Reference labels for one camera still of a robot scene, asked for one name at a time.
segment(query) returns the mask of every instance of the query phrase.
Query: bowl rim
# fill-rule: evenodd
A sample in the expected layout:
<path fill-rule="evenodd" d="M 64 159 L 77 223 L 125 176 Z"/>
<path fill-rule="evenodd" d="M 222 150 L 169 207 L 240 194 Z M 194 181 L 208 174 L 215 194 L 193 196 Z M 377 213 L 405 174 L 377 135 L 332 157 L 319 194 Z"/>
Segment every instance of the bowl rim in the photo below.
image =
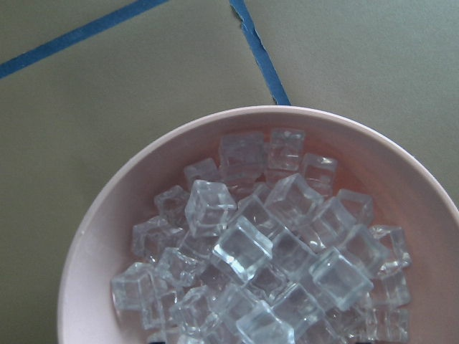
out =
<path fill-rule="evenodd" d="M 165 133 L 161 137 L 155 139 L 153 142 L 149 143 L 145 148 L 141 149 L 137 154 L 130 158 L 104 185 L 102 190 L 96 196 L 92 202 L 90 208 L 85 213 L 80 225 L 77 228 L 77 231 L 74 234 L 72 239 L 69 251 L 67 253 L 65 264 L 62 270 L 62 276 L 60 279 L 59 295 L 57 301 L 57 337 L 58 343 L 62 343 L 64 338 L 64 327 L 63 327 L 63 315 L 64 315 L 64 306 L 65 306 L 65 290 L 67 289 L 67 282 L 69 279 L 70 267 L 73 263 L 74 253 L 77 250 L 82 236 L 85 233 L 87 225 L 92 221 L 93 216 L 99 206 L 102 204 L 105 197 L 110 193 L 115 185 L 121 180 L 124 175 L 129 172 L 133 166 L 138 162 L 142 161 L 151 151 L 157 149 L 167 141 L 172 138 L 185 133 L 188 130 L 199 127 L 200 125 L 212 123 L 214 121 L 221 120 L 223 118 L 236 118 L 238 116 L 250 115 L 255 113 L 289 113 L 295 115 L 307 115 L 308 117 L 318 118 L 321 120 L 338 123 L 340 125 L 345 125 L 348 128 L 359 131 L 364 135 L 369 135 L 373 139 L 377 140 L 378 143 L 384 145 L 386 148 L 397 152 L 398 154 L 406 158 L 406 162 L 410 164 L 414 169 L 416 169 L 427 183 L 429 183 L 435 191 L 438 193 L 438 196 L 442 199 L 445 207 L 448 210 L 448 213 L 452 216 L 457 228 L 459 228 L 459 210 L 456 207 L 453 200 L 450 198 L 446 190 L 442 187 L 440 182 L 429 172 L 426 167 L 424 167 L 411 153 L 405 150 L 402 146 L 398 145 L 394 141 L 390 140 L 388 137 L 378 133 L 374 129 L 367 127 L 361 123 L 356 122 L 345 118 L 334 113 L 329 113 L 322 110 L 312 109 L 308 107 L 298 107 L 298 106 L 289 106 L 289 105 L 256 105 L 256 106 L 247 106 L 247 107 L 237 107 L 230 110 L 220 111 L 218 113 L 213 113 L 211 115 L 205 115 L 204 117 L 197 118 L 190 122 L 184 123 L 179 127 Z"/>

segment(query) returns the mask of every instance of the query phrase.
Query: blue tape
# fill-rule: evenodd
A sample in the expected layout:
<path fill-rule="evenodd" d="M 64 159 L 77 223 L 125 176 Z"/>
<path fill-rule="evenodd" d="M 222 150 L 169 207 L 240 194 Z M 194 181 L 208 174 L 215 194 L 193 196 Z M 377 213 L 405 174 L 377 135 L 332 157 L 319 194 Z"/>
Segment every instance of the blue tape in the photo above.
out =
<path fill-rule="evenodd" d="M 0 64 L 0 79 L 167 1 L 168 0 L 134 1 L 132 4 L 124 6 L 106 16 L 102 16 L 78 29 L 63 34 L 48 43 L 40 45 L 33 50 Z"/>
<path fill-rule="evenodd" d="M 235 9 L 237 15 L 242 21 L 242 31 L 244 32 L 247 43 L 250 45 L 250 49 L 252 50 L 258 67 L 265 78 L 266 84 L 271 91 L 274 101 L 278 105 L 290 105 L 290 100 L 288 99 L 284 87 L 282 86 L 282 82 L 275 71 L 273 62 L 263 46 L 260 36 L 258 36 L 255 24 L 253 23 L 249 10 L 245 6 L 244 0 L 229 0 L 229 3 L 232 8 Z"/>

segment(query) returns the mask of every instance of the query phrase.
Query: pile of clear cubes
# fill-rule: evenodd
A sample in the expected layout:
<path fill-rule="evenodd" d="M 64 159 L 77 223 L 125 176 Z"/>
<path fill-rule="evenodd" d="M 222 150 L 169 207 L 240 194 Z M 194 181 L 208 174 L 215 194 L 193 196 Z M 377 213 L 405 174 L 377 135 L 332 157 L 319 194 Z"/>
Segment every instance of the pile of clear cubes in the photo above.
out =
<path fill-rule="evenodd" d="M 133 228 L 138 257 L 111 281 L 149 343 L 406 343 L 403 229 L 373 224 L 370 195 L 333 194 L 338 161 L 302 130 L 225 135 Z"/>

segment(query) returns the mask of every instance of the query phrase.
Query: bowl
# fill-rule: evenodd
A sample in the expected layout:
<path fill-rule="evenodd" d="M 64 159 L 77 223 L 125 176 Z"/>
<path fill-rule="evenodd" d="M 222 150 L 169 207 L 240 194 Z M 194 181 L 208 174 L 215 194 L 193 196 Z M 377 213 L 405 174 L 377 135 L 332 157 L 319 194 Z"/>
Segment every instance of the bowl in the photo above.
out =
<path fill-rule="evenodd" d="M 319 110 L 257 106 L 187 123 L 155 140 L 111 178 L 73 239 L 60 285 L 60 344 L 145 343 L 115 316 L 110 279 L 132 262 L 131 228 L 153 215 L 153 197 L 183 183 L 183 167 L 215 157 L 219 138 L 243 130 L 303 129 L 306 150 L 339 161 L 336 187 L 374 197 L 376 221 L 405 230 L 412 256 L 410 342 L 459 338 L 459 212 L 407 151 L 372 129 Z"/>

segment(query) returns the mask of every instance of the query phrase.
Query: gray surface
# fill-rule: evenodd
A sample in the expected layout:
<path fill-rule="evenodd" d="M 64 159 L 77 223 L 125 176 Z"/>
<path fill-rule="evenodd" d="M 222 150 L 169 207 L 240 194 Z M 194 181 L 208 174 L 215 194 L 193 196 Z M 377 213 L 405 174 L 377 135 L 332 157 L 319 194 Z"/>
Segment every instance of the gray surface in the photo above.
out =
<path fill-rule="evenodd" d="M 0 60 L 125 3 L 8 1 L 0 11 Z M 382 132 L 459 202 L 454 1 L 415 8 L 408 1 L 247 3 L 294 105 Z M 47 11 L 61 19 L 50 24 Z M 272 103 L 239 21 L 215 0 L 171 0 L 0 80 L 0 98 L 5 343 L 56 341 L 59 280 L 73 234 L 133 154 L 192 119 Z"/>

